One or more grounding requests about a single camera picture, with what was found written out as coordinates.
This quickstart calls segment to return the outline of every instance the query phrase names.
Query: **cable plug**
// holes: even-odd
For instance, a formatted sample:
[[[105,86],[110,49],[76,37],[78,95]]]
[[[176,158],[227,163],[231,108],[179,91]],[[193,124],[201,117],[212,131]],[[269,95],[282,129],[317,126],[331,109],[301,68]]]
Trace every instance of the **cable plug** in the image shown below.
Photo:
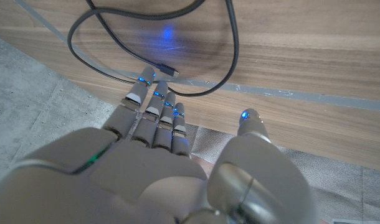
[[[158,64],[158,68],[161,72],[163,72],[167,75],[170,75],[172,77],[177,78],[179,76],[179,72],[176,71],[176,69],[174,69],[173,67],[169,67],[165,64]]]

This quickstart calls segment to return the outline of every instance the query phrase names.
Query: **robotic hand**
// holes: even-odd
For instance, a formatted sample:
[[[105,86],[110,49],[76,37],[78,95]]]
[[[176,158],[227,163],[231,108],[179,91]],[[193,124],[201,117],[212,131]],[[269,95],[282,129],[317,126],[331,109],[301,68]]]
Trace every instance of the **robotic hand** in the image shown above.
[[[189,159],[184,106],[152,68],[102,129],[70,133],[21,159],[0,179],[0,223],[318,223],[300,171],[247,109],[207,179]]]

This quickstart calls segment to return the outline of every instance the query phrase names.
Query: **wooden panel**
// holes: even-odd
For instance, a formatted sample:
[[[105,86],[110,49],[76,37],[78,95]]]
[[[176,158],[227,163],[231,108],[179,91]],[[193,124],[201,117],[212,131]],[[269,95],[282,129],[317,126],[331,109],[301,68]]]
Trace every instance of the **wooden panel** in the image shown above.
[[[64,7],[58,0],[27,2],[64,34],[88,10],[83,0],[65,2]],[[140,12],[164,12],[190,2],[95,0],[99,6]],[[380,100],[380,1],[246,0],[234,5],[241,46],[229,82]],[[106,18],[131,49],[174,66],[182,78],[218,81],[230,66],[224,1],[208,0],[171,21]],[[94,17],[74,40],[100,65],[133,72],[145,66],[120,50]]]
[[[43,27],[13,0],[0,0],[0,27]]]
[[[74,60],[64,43],[46,28],[2,28],[0,37],[109,103],[117,104],[130,88]],[[173,87],[201,90],[186,85]],[[178,101],[185,104],[188,123],[232,134],[237,131],[242,110],[255,108],[275,144],[380,169],[378,111],[222,90],[202,98],[178,97]]]

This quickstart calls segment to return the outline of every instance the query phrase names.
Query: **floor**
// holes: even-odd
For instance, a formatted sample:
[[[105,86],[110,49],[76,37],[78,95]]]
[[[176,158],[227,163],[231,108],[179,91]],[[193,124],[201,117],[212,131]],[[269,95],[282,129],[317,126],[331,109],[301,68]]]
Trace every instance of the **floor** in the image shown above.
[[[24,154],[64,134],[100,127],[114,108],[0,39],[0,176]],[[232,137],[186,128],[192,153],[212,163]],[[380,221],[380,171],[280,150],[309,181],[322,219]]]

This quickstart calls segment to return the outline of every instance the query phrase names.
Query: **black cable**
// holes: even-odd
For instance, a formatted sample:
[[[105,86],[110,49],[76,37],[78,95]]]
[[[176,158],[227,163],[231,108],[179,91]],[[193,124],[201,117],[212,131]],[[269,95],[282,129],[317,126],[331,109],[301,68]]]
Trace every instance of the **black cable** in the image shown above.
[[[99,19],[99,21],[102,23],[103,27],[106,29],[106,31],[111,36],[111,38],[113,38],[113,40],[123,50],[126,51],[127,48],[125,47],[125,45],[120,42],[120,40],[116,37],[116,35],[108,27],[107,23],[103,20],[103,18],[101,17],[100,13],[116,14],[116,15],[121,15],[121,16],[132,17],[132,18],[135,18],[135,19],[160,21],[160,20],[166,20],[166,19],[174,19],[176,17],[183,16],[183,15],[185,15],[187,13],[190,13],[193,10],[195,10],[197,7],[199,7],[204,2],[204,0],[196,0],[192,4],[190,4],[189,6],[183,8],[183,9],[180,9],[178,11],[168,12],[168,13],[164,13],[164,14],[149,14],[149,15],[147,15],[147,14],[139,14],[139,13],[135,13],[135,12],[128,12],[128,11],[119,10],[119,9],[112,9],[112,8],[107,8],[107,7],[95,7],[94,4],[91,2],[91,0],[87,0],[87,2],[91,3],[90,6],[91,6],[92,9],[90,11],[86,12],[84,15],[80,16],[74,22],[74,24],[72,25],[72,27],[71,27],[71,29],[69,31],[68,37],[67,37],[67,43],[68,43],[68,47],[69,47],[71,53],[74,55],[75,58],[77,58],[78,60],[80,60],[83,64],[85,64],[89,68],[93,69],[94,71],[101,73],[102,75],[104,75],[106,77],[109,77],[109,78],[112,78],[112,79],[115,79],[115,80],[118,80],[118,81],[121,81],[121,82],[125,82],[125,83],[134,83],[132,81],[123,80],[121,78],[117,78],[117,77],[111,76],[111,75],[109,75],[109,74],[107,74],[107,73],[105,73],[105,72],[103,72],[103,71],[95,68],[94,66],[90,65],[89,63],[87,63],[85,60],[83,60],[82,58],[80,58],[76,54],[75,50],[72,47],[72,37],[74,35],[75,30],[78,28],[78,26],[81,23],[83,23],[86,19],[88,19],[90,16],[97,15],[98,18],[100,17],[101,20]],[[235,66],[237,64],[238,57],[239,57],[239,35],[238,35],[238,30],[237,30],[237,23],[235,21],[235,14],[234,14],[234,8],[233,8],[232,1],[231,0],[226,0],[226,6],[227,6],[227,11],[229,13],[230,25],[232,27],[233,42],[234,42],[233,61],[232,61],[232,65],[230,66],[229,71],[227,72],[227,75],[216,86],[214,86],[211,89],[206,90],[204,92],[200,92],[200,93],[180,93],[180,92],[177,92],[177,91],[169,88],[169,90],[171,92],[173,92],[173,93],[175,93],[175,94],[177,94],[179,96],[204,96],[206,94],[210,94],[213,91],[219,89],[226,81],[228,81],[228,79],[230,78],[230,76],[233,74]],[[145,58],[143,58],[143,57],[135,54],[131,50],[129,50],[129,51],[136,58],[139,58],[140,60],[145,59]]]

